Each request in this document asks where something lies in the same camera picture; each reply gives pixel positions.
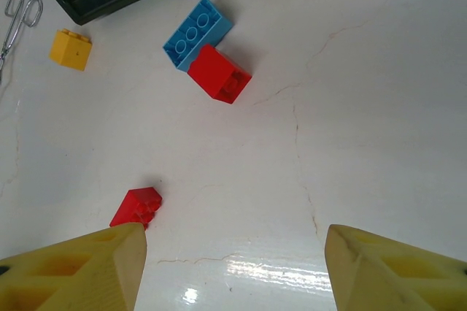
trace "blue lego brick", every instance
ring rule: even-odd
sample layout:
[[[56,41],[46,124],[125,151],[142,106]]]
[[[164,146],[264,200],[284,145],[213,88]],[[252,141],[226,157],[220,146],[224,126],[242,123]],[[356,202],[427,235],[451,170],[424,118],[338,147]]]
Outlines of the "blue lego brick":
[[[163,49],[177,69],[187,72],[201,48],[216,46],[233,26],[210,0],[201,0]]]

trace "red lego brick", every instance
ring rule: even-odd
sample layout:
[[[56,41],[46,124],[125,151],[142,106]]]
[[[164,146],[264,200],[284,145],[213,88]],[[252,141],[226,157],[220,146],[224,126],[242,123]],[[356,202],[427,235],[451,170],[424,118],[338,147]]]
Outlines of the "red lego brick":
[[[131,189],[110,222],[110,227],[122,223],[140,222],[146,229],[161,205],[162,197],[154,188]]]
[[[202,47],[188,74],[213,99],[232,104],[251,80],[251,75],[239,68],[213,46]]]

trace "light blue lego brick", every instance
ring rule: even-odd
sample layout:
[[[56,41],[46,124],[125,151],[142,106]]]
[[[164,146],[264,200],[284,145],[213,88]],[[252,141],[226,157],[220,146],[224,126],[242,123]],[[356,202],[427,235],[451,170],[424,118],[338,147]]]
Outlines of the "light blue lego brick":
[[[177,69],[187,72],[201,48],[216,46],[233,26],[210,0],[201,0],[163,49]]]

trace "lego brick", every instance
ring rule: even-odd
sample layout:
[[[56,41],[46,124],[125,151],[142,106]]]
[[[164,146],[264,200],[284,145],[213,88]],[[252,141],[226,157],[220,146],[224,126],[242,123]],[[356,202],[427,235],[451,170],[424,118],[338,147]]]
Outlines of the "lego brick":
[[[139,222],[146,229],[161,205],[162,197],[154,188],[132,189],[128,191],[123,199],[117,213],[110,222],[110,226]]]
[[[201,48],[216,46],[232,26],[210,0],[201,0],[163,49],[177,69],[187,72]]]
[[[325,260],[338,311],[467,310],[467,262],[340,225]]]
[[[63,29],[57,31],[49,57],[59,65],[84,71],[92,46],[89,38]]]
[[[146,254],[143,226],[129,223],[5,258],[0,310],[132,311]]]
[[[252,77],[211,45],[202,47],[188,75],[213,99],[229,104],[235,101]]]

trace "lego stud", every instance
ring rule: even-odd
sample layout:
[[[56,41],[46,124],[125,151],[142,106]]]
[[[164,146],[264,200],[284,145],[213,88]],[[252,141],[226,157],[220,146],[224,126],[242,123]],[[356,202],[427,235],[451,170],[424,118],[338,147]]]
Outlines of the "lego stud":
[[[158,209],[161,207],[161,202],[160,201],[152,201],[148,204],[149,210],[150,211],[158,211]]]
[[[194,39],[196,39],[196,37],[198,36],[198,29],[191,26],[188,30],[187,30],[187,34],[186,34],[186,37],[187,37],[187,40],[188,41],[193,41]]]
[[[207,26],[207,24],[209,24],[209,16],[206,13],[199,15],[198,19],[196,19],[196,25],[199,28],[204,28]]]
[[[154,212],[149,212],[141,216],[143,224],[151,222],[153,218],[154,218]]]
[[[223,90],[227,93],[232,93],[236,90],[236,87],[239,85],[239,82],[234,78],[231,77],[227,83],[224,85]]]
[[[179,39],[178,42],[175,44],[175,52],[178,54],[182,54],[187,49],[187,42],[183,39]]]
[[[0,266],[0,276],[9,270],[9,266]]]

